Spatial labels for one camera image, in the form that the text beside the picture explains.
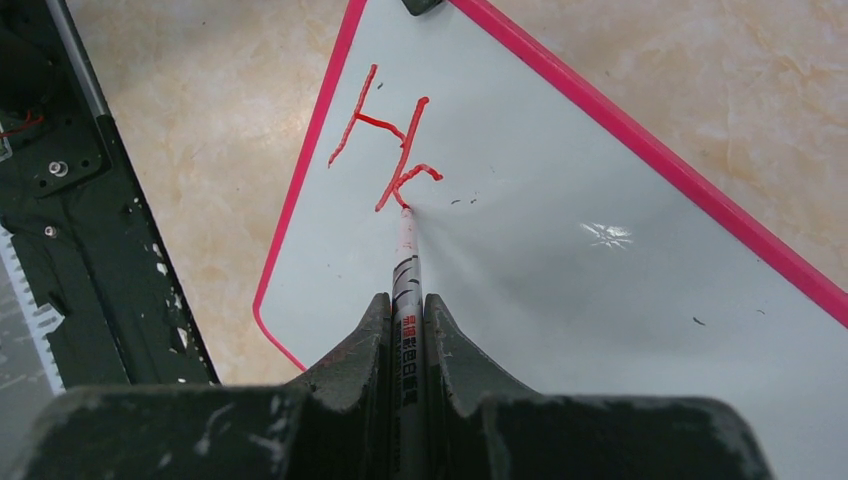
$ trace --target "red wire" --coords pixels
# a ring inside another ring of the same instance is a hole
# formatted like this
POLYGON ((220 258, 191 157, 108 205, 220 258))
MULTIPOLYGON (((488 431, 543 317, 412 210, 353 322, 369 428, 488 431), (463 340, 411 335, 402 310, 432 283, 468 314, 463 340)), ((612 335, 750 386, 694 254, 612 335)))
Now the red wire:
POLYGON ((11 137, 12 135, 16 135, 18 133, 21 133, 21 132, 35 126, 35 125, 38 125, 39 123, 44 121, 44 115, 39 115, 38 118, 36 118, 35 120, 32 120, 32 121, 30 121, 30 120, 32 120, 32 110, 27 111, 27 118, 24 119, 23 125, 21 125, 20 127, 14 129, 14 130, 9 130, 8 132, 0 133, 0 138, 11 137))

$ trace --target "whiteboard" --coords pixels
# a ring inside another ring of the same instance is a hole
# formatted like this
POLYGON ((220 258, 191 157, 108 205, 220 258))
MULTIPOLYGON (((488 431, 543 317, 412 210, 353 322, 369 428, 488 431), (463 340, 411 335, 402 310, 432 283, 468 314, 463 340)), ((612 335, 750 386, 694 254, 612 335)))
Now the whiteboard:
POLYGON ((531 388, 718 398, 780 477, 848 474, 845 292, 484 1, 348 6, 254 304, 301 368, 391 290, 400 200, 531 388))

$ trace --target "marker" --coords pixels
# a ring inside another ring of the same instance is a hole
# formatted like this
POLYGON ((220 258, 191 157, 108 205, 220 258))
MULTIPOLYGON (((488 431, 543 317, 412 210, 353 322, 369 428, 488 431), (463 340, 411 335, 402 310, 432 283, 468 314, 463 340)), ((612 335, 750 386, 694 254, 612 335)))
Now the marker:
POLYGON ((394 478, 427 478, 427 395, 421 262, 412 210, 400 214, 392 275, 392 455, 394 478))

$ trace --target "screw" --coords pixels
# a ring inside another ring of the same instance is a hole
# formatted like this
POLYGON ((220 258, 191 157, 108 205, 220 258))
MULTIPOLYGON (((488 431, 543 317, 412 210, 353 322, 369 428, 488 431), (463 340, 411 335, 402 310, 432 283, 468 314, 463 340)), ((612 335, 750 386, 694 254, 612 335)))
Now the screw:
POLYGON ((68 174, 68 164, 65 162, 50 162, 47 166, 47 171, 52 175, 62 178, 68 174))

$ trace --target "black clip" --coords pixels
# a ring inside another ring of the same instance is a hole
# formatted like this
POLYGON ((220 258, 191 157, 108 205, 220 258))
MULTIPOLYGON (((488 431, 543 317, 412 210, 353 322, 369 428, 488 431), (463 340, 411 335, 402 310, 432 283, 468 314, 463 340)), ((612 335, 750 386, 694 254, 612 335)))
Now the black clip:
POLYGON ((403 0, 403 4, 413 17, 426 13, 440 3, 442 0, 403 0))

